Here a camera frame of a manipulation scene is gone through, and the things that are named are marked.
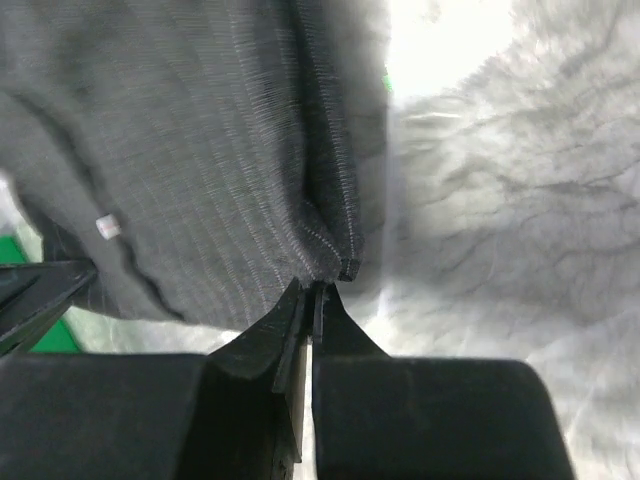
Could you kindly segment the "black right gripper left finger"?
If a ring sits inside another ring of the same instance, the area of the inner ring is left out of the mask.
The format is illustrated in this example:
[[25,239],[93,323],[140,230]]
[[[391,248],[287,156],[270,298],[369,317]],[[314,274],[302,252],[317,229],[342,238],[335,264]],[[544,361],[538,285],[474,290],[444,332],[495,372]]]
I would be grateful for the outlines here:
[[289,479],[301,459],[305,295],[209,354],[1,361],[5,479]]

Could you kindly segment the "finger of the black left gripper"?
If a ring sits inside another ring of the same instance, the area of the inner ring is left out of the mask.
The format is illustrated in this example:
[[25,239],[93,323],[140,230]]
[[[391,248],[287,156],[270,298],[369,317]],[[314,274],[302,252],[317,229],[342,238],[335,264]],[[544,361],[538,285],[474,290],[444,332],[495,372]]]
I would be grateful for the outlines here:
[[86,259],[1,266],[1,354],[28,351],[96,278]]

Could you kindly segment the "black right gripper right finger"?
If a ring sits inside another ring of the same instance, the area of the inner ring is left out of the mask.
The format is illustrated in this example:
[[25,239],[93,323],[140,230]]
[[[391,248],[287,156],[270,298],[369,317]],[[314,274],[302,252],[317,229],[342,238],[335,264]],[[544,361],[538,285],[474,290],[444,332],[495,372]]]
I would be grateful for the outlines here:
[[312,297],[319,478],[573,477],[549,392],[528,364],[394,357],[347,314],[335,286]]

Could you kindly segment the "black pinstriped long sleeve shirt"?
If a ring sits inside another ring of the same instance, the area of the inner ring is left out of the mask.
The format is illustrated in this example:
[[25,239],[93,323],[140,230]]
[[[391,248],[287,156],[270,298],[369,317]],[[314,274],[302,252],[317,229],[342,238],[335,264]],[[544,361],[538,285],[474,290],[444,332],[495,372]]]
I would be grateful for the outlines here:
[[242,330],[380,281],[382,1],[5,1],[1,167],[79,308]]

